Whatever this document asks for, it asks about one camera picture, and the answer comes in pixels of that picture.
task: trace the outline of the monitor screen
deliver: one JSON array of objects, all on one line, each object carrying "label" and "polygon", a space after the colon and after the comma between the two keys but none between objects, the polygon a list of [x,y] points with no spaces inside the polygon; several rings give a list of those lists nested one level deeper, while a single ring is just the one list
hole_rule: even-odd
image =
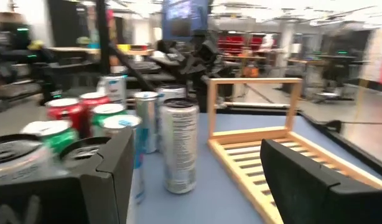
[{"label": "monitor screen", "polygon": [[207,29],[207,0],[165,0],[162,39],[187,41],[195,29]]}]

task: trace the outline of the black pole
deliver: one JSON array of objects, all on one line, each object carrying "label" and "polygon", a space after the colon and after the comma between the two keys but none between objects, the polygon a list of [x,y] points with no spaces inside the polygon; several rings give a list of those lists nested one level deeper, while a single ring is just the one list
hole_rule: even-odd
[{"label": "black pole", "polygon": [[111,67],[109,64],[109,30],[105,0],[96,0],[96,13],[98,33],[100,36],[100,70],[102,75],[109,75],[111,73]]}]

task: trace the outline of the wooden frame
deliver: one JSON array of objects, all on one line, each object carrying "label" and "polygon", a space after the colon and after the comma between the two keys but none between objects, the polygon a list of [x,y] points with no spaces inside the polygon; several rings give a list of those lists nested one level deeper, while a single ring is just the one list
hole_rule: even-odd
[{"label": "wooden frame", "polygon": [[[245,83],[294,84],[284,126],[214,132],[217,85]],[[262,139],[273,139],[330,169],[377,189],[382,189],[382,180],[292,132],[301,87],[302,83],[299,78],[213,78],[210,80],[208,145],[266,223],[280,224],[283,222],[264,177],[259,156]]]}]

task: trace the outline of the table surface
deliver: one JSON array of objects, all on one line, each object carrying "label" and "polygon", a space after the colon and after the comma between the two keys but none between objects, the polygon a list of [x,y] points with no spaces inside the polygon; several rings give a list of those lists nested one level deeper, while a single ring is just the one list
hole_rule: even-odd
[{"label": "table surface", "polygon": [[[285,116],[218,114],[216,123],[215,131],[283,126]],[[207,114],[201,113],[198,121],[197,187],[195,190],[183,195],[166,191],[163,186],[162,155],[155,153],[145,156],[146,198],[138,206],[138,224],[264,223],[210,152],[207,146],[207,124]],[[294,131],[382,179],[375,171],[314,129],[303,117],[296,118]]]}]

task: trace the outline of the soda can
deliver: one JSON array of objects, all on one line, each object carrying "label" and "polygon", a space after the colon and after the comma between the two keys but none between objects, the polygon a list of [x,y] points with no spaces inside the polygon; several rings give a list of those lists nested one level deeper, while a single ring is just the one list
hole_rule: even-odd
[{"label": "soda can", "polygon": [[78,131],[79,138],[90,136],[88,112],[76,98],[62,98],[46,103],[47,116],[51,120],[71,121],[72,127]]},{"label": "soda can", "polygon": [[[71,172],[80,164],[86,162],[89,158],[94,156],[101,146],[105,145],[111,138],[107,137],[94,137],[79,140],[68,147],[66,147],[59,155],[60,162]],[[129,197],[128,217],[126,223],[136,224],[136,203],[134,197]]]},{"label": "soda can", "polygon": [[161,107],[164,185],[175,194],[187,193],[197,183],[197,105],[195,100],[173,98],[165,100]]},{"label": "soda can", "polygon": [[102,77],[98,89],[108,96],[111,103],[119,103],[126,109],[126,75],[110,75]]},{"label": "soda can", "polygon": [[77,133],[69,121],[34,121],[21,130],[24,134],[35,134],[54,154],[61,153],[67,146],[78,140]]},{"label": "soda can", "polygon": [[91,120],[91,130],[94,137],[104,136],[103,120],[111,116],[126,114],[124,106],[118,103],[107,103],[96,106],[93,109],[93,118]]},{"label": "soda can", "polygon": [[[163,105],[163,102],[172,98],[185,98],[187,96],[185,85],[181,84],[163,84],[158,88],[158,107]],[[162,147],[162,132],[161,132],[161,118],[159,110],[157,110],[157,147],[159,152],[164,150]]]},{"label": "soda can", "polygon": [[38,136],[0,136],[0,184],[58,174],[51,150]]},{"label": "soda can", "polygon": [[133,128],[134,137],[134,169],[131,191],[134,192],[136,203],[141,203],[145,197],[144,194],[144,174],[143,174],[143,151],[141,148],[142,136],[140,132],[141,118],[134,115],[117,115],[106,118],[103,121],[105,136],[113,137],[125,127]]},{"label": "soda can", "polygon": [[104,93],[93,92],[93,93],[85,93],[79,96],[80,103],[86,108],[89,114],[89,119],[92,118],[93,108],[98,105],[103,105],[106,103],[110,103],[108,96]]},{"label": "soda can", "polygon": [[146,140],[143,144],[145,153],[157,150],[157,99],[158,93],[142,91],[134,94],[136,114],[142,119],[141,132]]}]

